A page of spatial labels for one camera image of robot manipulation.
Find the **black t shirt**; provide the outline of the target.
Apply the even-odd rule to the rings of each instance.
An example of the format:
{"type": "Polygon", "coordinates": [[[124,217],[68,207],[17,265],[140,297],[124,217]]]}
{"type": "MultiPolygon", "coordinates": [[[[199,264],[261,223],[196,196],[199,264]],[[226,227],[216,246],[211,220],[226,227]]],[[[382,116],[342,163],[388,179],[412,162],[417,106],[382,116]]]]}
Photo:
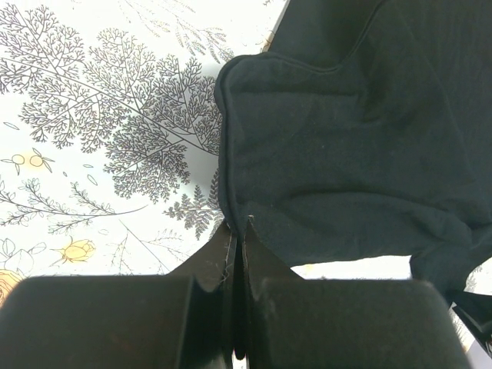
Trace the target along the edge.
{"type": "Polygon", "coordinates": [[[292,1],[214,98],[221,210],[286,265],[407,256],[452,302],[490,258],[489,1],[292,1]]]}

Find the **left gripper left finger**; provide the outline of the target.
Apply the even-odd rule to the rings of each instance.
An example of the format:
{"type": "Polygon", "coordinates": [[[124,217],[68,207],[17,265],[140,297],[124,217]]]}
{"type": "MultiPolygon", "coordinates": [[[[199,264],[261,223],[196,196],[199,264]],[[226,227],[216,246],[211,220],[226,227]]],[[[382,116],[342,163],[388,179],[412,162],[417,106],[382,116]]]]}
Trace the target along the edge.
{"type": "Polygon", "coordinates": [[[230,368],[234,235],[166,275],[36,277],[1,309],[3,368],[230,368]]]}

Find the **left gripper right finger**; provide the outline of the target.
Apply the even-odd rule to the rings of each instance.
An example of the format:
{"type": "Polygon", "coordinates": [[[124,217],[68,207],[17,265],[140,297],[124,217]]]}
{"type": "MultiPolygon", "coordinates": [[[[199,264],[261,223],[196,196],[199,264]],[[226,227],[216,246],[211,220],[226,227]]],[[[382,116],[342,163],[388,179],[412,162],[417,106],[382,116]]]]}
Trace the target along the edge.
{"type": "Polygon", "coordinates": [[[305,280],[248,226],[250,368],[467,368],[441,296],[395,280],[305,280]]]}

